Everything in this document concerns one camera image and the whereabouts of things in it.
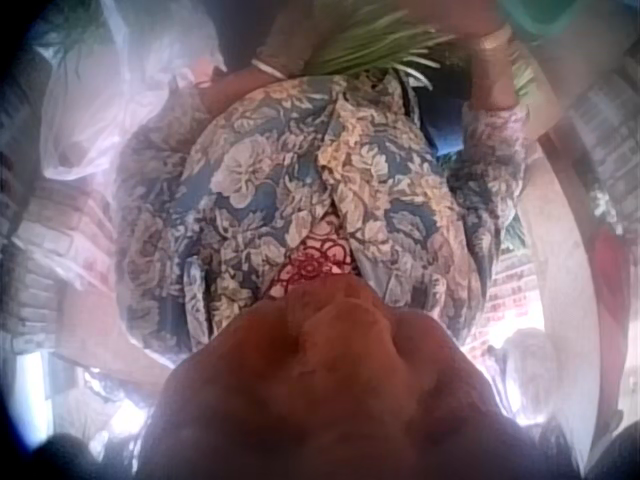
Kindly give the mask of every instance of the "green leaves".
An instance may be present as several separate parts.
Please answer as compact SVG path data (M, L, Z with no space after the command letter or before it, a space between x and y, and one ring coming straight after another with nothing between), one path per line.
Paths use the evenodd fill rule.
M340 0L317 0L318 15L335 15ZM437 68L426 58L435 45L453 39L424 25L412 24L404 11L397 11L385 0L352 2L353 17L344 31L335 36L307 64L307 75L357 74L365 70L402 70L419 83L429 80L416 67Z

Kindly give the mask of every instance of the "person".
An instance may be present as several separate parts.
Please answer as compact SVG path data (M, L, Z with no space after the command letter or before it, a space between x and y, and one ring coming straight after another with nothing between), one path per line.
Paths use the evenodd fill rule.
M522 188L509 31L490 0L400 3L472 55L446 176L397 75L301 76L347 17L307 0L125 149L119 300L177 365L139 478L553 478L457 346Z

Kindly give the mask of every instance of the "clothing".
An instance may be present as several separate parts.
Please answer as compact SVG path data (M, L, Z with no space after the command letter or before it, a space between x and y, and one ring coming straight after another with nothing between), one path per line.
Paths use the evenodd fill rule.
M395 75L272 85L212 119L174 91L123 152L118 297L132 337L176 364L263 298L331 209L362 277L462 342L481 313L525 165L525 112L465 112L445 177Z

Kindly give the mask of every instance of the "green object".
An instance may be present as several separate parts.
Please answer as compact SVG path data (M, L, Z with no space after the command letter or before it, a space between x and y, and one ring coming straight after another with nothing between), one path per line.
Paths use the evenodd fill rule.
M588 0L500 0L512 25L533 37L561 32Z
M354 14L344 30L316 52L305 67L307 75L358 74L368 70L397 69L430 86L426 68L439 68L430 59L435 46L452 35L412 23L405 11L389 0L316 0L318 16L335 15L338 3L351 1Z

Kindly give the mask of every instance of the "hand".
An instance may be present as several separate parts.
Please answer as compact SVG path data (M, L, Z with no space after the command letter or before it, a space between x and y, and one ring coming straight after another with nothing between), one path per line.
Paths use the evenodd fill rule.
M288 0L256 59L287 78L302 74L314 52L350 18L350 0L336 2L342 11L316 8L315 0Z
M496 0L396 0L416 20L461 38L478 38L504 25Z

